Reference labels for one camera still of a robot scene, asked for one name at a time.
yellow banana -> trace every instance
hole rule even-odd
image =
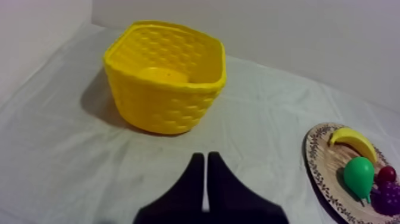
[[[333,132],[329,145],[335,143],[346,143],[357,150],[363,157],[369,159],[373,164],[378,161],[375,148],[371,142],[361,133],[348,127],[340,128]]]

basket rim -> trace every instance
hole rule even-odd
[[[177,29],[177,30],[182,30],[184,32],[189,32],[189,33],[194,33],[196,35],[203,36],[208,39],[213,39],[214,41],[217,41],[220,46],[221,46],[221,65],[222,65],[222,71],[221,71],[221,77],[219,80],[213,82],[213,83],[168,83],[168,82],[163,82],[163,81],[158,81],[158,80],[148,80],[144,79],[139,76],[132,75],[130,73],[127,73],[121,68],[118,68],[115,66],[114,63],[110,62],[110,56],[118,49],[118,47],[124,42],[125,38],[128,37],[128,35],[136,30],[138,27],[143,27],[143,26],[158,26],[160,28],[166,28],[168,27],[169,29]],[[188,28],[186,26],[180,25],[180,24],[175,24],[175,23],[168,23],[164,21],[156,21],[156,20],[143,20],[143,21],[137,21],[134,22],[130,27],[128,27],[123,34],[115,40],[113,44],[105,51],[104,56],[103,56],[103,62],[106,67],[106,73],[107,73],[107,67],[119,72],[122,74],[125,78],[135,80],[139,83],[143,84],[151,84],[159,87],[160,89],[169,89],[169,90],[174,90],[174,91],[185,91],[185,92],[210,92],[210,91],[216,91],[221,89],[225,83],[226,83],[226,55],[225,55],[225,47],[221,41],[219,41],[216,38],[213,38],[212,36],[209,36],[205,33],[199,32],[197,30],[193,30],[191,28]]]

green pear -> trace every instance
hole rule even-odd
[[[350,160],[344,171],[346,185],[360,198],[371,203],[370,192],[374,181],[374,166],[365,157]]]

white cloth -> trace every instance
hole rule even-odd
[[[209,151],[292,223],[334,223],[306,174],[310,128],[346,124],[399,161],[398,114],[232,57],[227,85],[199,125],[175,137],[142,133],[118,115],[102,70],[119,34],[88,26],[0,109],[0,223],[131,223],[192,153]]]

fruit plate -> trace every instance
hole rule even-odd
[[[305,164],[323,198],[344,219],[351,224],[396,224],[400,215],[384,216],[377,213],[366,200],[360,201],[344,184],[343,170],[348,161],[360,156],[347,145],[328,146],[331,134],[344,125],[321,123],[314,126],[306,135],[304,142]],[[374,165],[375,174],[389,165],[383,154],[375,147],[378,162]]]

